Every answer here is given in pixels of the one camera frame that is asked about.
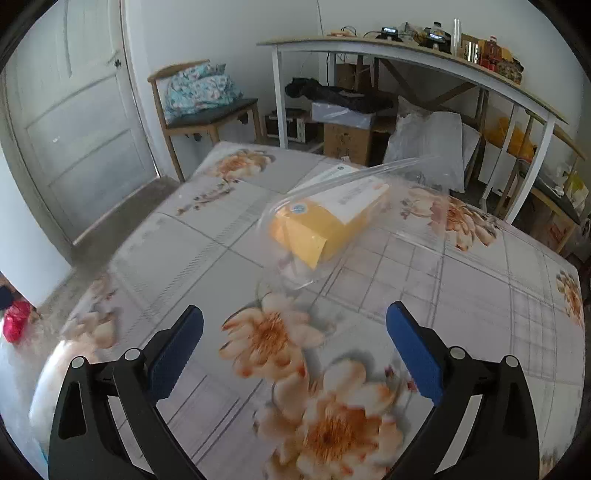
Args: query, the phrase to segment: blue round sticker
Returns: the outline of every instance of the blue round sticker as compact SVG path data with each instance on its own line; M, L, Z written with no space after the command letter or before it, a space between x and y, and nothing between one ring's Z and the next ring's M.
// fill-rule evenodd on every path
M291 206L290 210L292 213L299 215L301 213L306 213L308 211L308 207L305 203L296 203L295 205Z

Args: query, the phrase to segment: door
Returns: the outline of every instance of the door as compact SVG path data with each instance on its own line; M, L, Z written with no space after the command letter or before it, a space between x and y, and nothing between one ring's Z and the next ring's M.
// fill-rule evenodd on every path
M6 89L27 169L72 242L156 176L119 0L59 0L10 58Z

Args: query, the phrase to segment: silver screw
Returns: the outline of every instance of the silver screw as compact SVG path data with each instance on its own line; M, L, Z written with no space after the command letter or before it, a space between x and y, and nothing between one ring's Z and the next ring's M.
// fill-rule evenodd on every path
M140 351L137 348L130 348L125 352L125 359L132 361L139 358Z
M458 346L453 346L452 349L449 350L449 353L456 360L463 360L466 357L464 349Z
M72 360L72 368L80 368L84 365L84 358L81 356L77 356L74 360Z
M517 365L519 365L519 360L517 360L513 355L508 355L507 358L505 358L505 362L507 362L507 365L512 368L515 368Z

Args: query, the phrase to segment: black chair seat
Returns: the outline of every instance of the black chair seat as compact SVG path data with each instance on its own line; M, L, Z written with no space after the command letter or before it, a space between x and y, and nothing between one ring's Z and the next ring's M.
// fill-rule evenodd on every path
M522 158L519 159L519 175L524 179L525 175L527 174L527 170L529 169L530 165L523 160ZM574 209L572 202L566 196L566 194L558 196L558 194L552 190L545 182L543 182L540 177L538 176L534 181L534 188L538 189L544 195L546 195L552 202L556 204L558 208L560 208L574 223L577 225L581 224L581 218L579 214Z
M211 125L232 115L238 110L254 105L256 102L256 98L239 98L230 105L208 108L193 115L183 115L171 121L168 124L168 128L204 127Z

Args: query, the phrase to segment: white desk leg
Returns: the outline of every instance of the white desk leg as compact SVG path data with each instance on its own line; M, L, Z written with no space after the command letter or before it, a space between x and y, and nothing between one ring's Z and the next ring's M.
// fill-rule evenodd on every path
M336 52L329 53L329 85L336 86Z
M532 161L530 169L528 170L527 175L525 176L525 180L523 182L523 185L521 186L521 190L519 191L519 193L513 192L513 195L517 195L517 197L515 198L513 205L511 205L511 208L509 208L509 211L507 212L507 216L505 218L505 221L507 223L513 223L513 220L515 220L517 213L519 212L521 206L527 198L527 194L530 192L532 186L534 185L534 180L538 176L538 172L540 171L540 167L542 166L542 163L544 162L544 157L546 156L546 152L548 151L548 146L550 145L550 140L552 139L552 133L554 132L555 123L556 117L550 114L550 118L548 118L548 121L544 126L544 132L542 133L542 141L540 142L538 150L536 150L535 152L534 160Z
M279 146L287 148L287 121L285 119L285 90L281 82L281 52L273 46L273 80L275 82L275 102L277 103L277 125L279 127Z
M484 193L480 198L480 208L486 212L486 199L488 198L493 185L495 184L496 179L496 169L499 166L499 160L501 159L501 155L507 151L509 148L509 142L511 141L511 137L513 136L513 130L515 129L515 122L517 121L517 113L519 112L519 105L516 103L513 104L513 109L511 110L511 119L509 120L509 130L505 134L505 141L503 142L503 147L499 152L499 156L496 158L495 166L492 169L491 177L488 179L488 183L486 184L486 188L484 189Z

